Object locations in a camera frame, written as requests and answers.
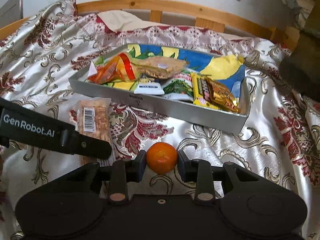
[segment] cardboard box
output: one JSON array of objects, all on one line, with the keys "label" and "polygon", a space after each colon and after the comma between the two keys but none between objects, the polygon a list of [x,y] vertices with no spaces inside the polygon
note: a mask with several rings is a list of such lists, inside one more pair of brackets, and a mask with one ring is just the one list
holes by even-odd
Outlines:
[{"label": "cardboard box", "polygon": [[[113,50],[104,57],[111,58],[125,50],[127,50],[127,44]],[[85,82],[88,77],[88,71],[89,66],[79,70],[69,78],[71,88],[76,93],[89,97],[111,98],[112,101],[116,103],[164,114],[190,123],[216,128],[234,134],[241,132],[250,113],[249,90],[246,78],[242,81],[240,89],[239,107],[241,112],[234,114],[222,110],[196,106],[192,103],[170,100],[162,98],[161,96],[135,95],[133,91],[88,83]]]}]

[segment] bedspread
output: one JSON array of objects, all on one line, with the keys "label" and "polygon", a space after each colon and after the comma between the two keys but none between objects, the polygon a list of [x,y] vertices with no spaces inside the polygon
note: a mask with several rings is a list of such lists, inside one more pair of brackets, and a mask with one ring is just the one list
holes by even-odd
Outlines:
[{"label": "bedspread", "polygon": [[[68,78],[90,60],[125,42],[164,44],[245,58],[251,112],[240,134],[113,103],[109,109],[115,159],[134,157],[154,142],[183,149],[190,159],[222,166],[232,161],[299,194],[308,206],[302,229],[306,239],[320,239],[320,103],[302,97],[278,74],[290,51],[260,38],[228,41],[195,27],[153,26],[114,33],[96,15],[78,17],[76,0],[61,0],[27,20],[0,41],[0,96],[59,120],[73,123],[73,105],[83,98]],[[18,199],[42,184],[79,167],[78,155],[65,155],[10,141],[0,194],[3,239],[22,235],[13,210]],[[129,183],[129,193],[193,194],[194,183],[181,181],[177,170],[156,175],[146,169],[143,181]],[[215,182],[216,197],[223,197]]]}]

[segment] orange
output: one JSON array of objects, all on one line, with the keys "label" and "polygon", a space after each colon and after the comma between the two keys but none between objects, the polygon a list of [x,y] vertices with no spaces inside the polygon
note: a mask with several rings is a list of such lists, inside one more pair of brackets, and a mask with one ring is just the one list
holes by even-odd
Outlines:
[{"label": "orange", "polygon": [[159,175],[172,171],[177,161],[178,152],[168,143],[157,142],[147,151],[147,165]]}]

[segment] wooden headboard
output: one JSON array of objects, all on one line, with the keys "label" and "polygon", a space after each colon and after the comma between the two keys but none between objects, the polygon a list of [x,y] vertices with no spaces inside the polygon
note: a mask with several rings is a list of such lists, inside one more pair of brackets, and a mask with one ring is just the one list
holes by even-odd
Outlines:
[{"label": "wooden headboard", "polygon": [[[208,28],[216,32],[223,33],[227,25],[254,36],[271,40],[274,43],[282,43],[289,49],[294,49],[298,41],[278,28],[266,28],[237,15],[186,2],[172,0],[101,0],[80,3],[76,7],[78,14],[122,9],[150,10],[150,21],[152,22],[161,22],[163,12],[178,13],[196,17],[196,27]],[[0,29],[0,40],[15,32],[26,20],[27,18],[21,19]]]}]

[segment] gold foil wrapper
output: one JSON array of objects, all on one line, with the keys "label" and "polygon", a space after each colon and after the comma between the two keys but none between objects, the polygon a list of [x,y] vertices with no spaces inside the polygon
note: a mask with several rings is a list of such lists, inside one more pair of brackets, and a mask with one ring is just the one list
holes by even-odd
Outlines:
[{"label": "gold foil wrapper", "polygon": [[209,86],[211,102],[222,105],[234,113],[240,111],[236,98],[225,85],[208,77],[205,77],[205,80]]}]

